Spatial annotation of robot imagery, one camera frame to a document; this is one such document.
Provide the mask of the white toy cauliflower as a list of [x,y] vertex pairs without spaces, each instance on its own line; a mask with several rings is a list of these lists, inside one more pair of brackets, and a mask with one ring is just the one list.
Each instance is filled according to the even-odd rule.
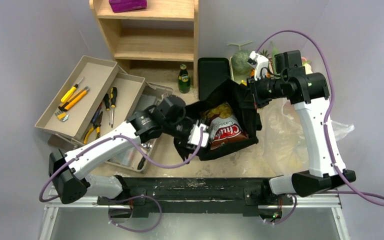
[[312,66],[310,65],[310,61],[307,60],[305,57],[302,57],[301,58],[301,61],[302,61],[302,65],[304,66],[304,69],[305,69],[305,73],[308,75],[308,74],[312,74],[313,73],[313,70],[312,70]]

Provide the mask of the red chips snack bag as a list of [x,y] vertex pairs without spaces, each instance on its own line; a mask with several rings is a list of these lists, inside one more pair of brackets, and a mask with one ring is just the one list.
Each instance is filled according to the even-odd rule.
[[236,118],[232,107],[224,102],[202,114],[209,124],[210,151],[214,151],[227,143],[235,143],[248,139]]

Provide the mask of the black fabric tote bag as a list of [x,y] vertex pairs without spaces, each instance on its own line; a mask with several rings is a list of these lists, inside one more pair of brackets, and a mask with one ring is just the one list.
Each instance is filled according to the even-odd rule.
[[208,145],[197,153],[200,161],[215,160],[258,144],[257,132],[262,129],[247,87],[230,79],[206,99],[177,111],[174,120],[187,127],[201,120],[208,126]]

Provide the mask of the green netted toy melon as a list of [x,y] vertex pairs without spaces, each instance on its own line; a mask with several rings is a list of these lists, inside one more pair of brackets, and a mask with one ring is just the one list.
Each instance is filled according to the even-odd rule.
[[248,49],[243,49],[242,47],[248,44],[251,44],[253,41],[248,41],[245,43],[228,43],[227,46],[236,46],[238,49],[230,58],[230,65],[232,71],[236,75],[245,75],[249,73],[252,69],[252,66],[249,65],[248,59],[251,51]]

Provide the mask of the clear plastic grocery bag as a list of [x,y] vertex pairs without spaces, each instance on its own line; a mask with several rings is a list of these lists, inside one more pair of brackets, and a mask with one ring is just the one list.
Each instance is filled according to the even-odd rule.
[[275,175],[309,168],[303,127],[294,107],[284,98],[272,100],[262,110],[262,156]]

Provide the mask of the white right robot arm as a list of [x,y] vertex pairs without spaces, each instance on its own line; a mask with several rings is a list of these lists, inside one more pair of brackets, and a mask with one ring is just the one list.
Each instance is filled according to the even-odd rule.
[[330,92],[323,74],[306,73],[298,50],[275,56],[280,64],[271,78],[269,59],[255,51],[247,62],[254,75],[247,79],[255,108],[274,99],[287,99],[298,114],[308,152],[308,170],[264,180],[260,196],[268,204],[284,194],[307,197],[332,190],[356,180],[339,153],[328,113]]

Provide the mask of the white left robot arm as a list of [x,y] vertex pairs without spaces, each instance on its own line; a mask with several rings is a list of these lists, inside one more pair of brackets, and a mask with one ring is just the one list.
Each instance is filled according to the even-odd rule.
[[131,190],[123,178],[92,175],[91,171],[131,148],[136,148],[148,162],[169,168],[152,160],[141,148],[142,144],[162,134],[173,136],[193,151],[182,163],[171,165],[172,169],[188,164],[207,147],[210,136],[208,125],[188,117],[185,102],[170,95],[157,105],[134,112],[112,131],[83,147],[66,153],[61,150],[51,153],[49,180],[45,185],[54,186],[56,197],[62,204],[74,203],[84,196],[97,196],[122,205],[131,197]]

